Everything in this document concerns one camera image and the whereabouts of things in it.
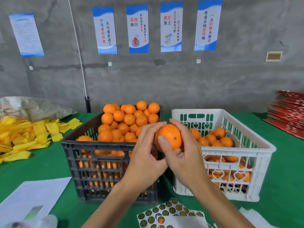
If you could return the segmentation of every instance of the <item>black plastic crate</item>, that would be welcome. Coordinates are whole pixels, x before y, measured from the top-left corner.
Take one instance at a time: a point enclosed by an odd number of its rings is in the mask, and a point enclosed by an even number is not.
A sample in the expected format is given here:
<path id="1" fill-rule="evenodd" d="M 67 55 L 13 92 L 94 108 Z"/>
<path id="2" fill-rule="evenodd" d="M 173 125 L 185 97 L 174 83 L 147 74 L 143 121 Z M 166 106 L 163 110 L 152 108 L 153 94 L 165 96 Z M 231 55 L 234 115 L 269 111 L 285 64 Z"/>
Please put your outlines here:
<path id="1" fill-rule="evenodd" d="M 129 151 L 134 143 L 130 142 L 81 142 L 77 138 L 87 135 L 97 141 L 98 127 L 102 124 L 104 112 L 90 119 L 68 134 L 61 142 L 72 179 L 80 199 L 86 202 L 102 202 L 125 174 L 130 162 Z M 158 113 L 162 120 L 162 107 Z M 124 156 L 99 156 L 98 150 L 123 151 Z M 158 203 L 158 181 L 143 191 L 134 205 L 156 205 Z"/>

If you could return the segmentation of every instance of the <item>white plastic sack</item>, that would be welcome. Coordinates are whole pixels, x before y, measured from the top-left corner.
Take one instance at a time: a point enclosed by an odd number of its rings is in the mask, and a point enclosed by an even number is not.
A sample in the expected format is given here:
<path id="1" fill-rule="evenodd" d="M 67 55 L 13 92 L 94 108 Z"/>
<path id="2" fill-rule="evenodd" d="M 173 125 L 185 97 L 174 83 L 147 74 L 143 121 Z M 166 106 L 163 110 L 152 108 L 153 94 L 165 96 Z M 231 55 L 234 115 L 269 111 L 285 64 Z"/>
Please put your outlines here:
<path id="1" fill-rule="evenodd" d="M 42 119 L 63 119 L 77 113 L 75 110 L 51 100 L 28 97 L 0 98 L 0 121 L 5 116 L 16 119 L 29 119 L 38 122 Z"/>

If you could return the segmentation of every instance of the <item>poster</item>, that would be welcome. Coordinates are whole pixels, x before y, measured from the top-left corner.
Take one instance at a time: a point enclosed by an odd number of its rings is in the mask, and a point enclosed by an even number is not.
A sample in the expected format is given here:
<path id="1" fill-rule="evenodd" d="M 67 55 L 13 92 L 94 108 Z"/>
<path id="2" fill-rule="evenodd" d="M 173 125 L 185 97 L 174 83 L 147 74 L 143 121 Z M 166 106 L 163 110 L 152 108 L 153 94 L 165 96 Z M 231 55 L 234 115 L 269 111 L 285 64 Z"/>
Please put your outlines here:
<path id="1" fill-rule="evenodd" d="M 194 51 L 216 50 L 223 0 L 201 0 L 197 10 Z"/>
<path id="2" fill-rule="evenodd" d="M 183 2 L 161 4 L 161 52 L 181 51 Z"/>
<path id="3" fill-rule="evenodd" d="M 113 7 L 93 7 L 98 54 L 117 54 Z"/>
<path id="4" fill-rule="evenodd" d="M 127 6 L 129 53 L 149 53 L 148 5 Z"/>
<path id="5" fill-rule="evenodd" d="M 21 56 L 44 56 L 34 15 L 32 13 L 20 13 L 10 15 L 9 18 Z"/>

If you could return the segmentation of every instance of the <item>gray concrete wall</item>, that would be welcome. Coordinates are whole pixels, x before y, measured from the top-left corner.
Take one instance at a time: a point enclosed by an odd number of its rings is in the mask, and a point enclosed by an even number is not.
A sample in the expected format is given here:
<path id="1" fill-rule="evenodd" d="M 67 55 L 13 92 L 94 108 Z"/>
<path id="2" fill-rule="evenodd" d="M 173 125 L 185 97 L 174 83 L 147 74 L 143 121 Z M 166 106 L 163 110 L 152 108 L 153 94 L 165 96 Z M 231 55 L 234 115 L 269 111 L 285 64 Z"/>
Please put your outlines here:
<path id="1" fill-rule="evenodd" d="M 167 111 L 264 111 L 275 90 L 304 89 L 304 0 L 224 0 L 216 51 L 194 51 L 198 0 L 182 1 L 182 51 L 161 53 L 164 0 L 71 0 L 93 112 L 106 103 L 141 99 L 158 102 Z M 150 53 L 129 54 L 126 5 L 140 3 L 149 7 Z M 114 7 L 116 55 L 97 54 L 93 6 Z M 44 57 L 20 56 L 8 17 L 18 12 L 35 15 Z M 267 51 L 284 51 L 282 61 L 264 62 Z M 155 59 L 165 64 L 156 66 Z M 107 62 L 113 66 L 106 67 Z M 52 99 L 86 110 L 67 0 L 1 0 L 0 97 L 12 95 Z"/>

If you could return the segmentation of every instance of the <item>hand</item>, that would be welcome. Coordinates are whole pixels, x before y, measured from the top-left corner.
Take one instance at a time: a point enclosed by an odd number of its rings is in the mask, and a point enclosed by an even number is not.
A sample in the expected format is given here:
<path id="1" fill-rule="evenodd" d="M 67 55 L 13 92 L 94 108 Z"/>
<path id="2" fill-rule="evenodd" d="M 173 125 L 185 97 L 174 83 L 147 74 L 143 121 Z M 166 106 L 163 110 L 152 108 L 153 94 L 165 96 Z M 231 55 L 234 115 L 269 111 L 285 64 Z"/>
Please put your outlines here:
<path id="1" fill-rule="evenodd" d="M 204 186 L 208 186 L 211 183 L 207 169 L 204 166 L 201 146 L 186 126 L 174 119 L 170 119 L 170 122 L 181 132 L 184 153 L 177 157 L 177 153 L 172 151 L 169 141 L 163 136 L 159 136 L 158 141 L 166 155 L 165 159 L 177 179 L 194 194 L 193 191 L 195 191 L 198 183 L 203 183 Z"/>
<path id="2" fill-rule="evenodd" d="M 165 159 L 157 161 L 151 154 L 155 133 L 166 122 L 151 123 L 142 127 L 126 173 L 122 179 L 125 186 L 130 186 L 136 193 L 141 193 L 151 186 L 168 168 Z"/>

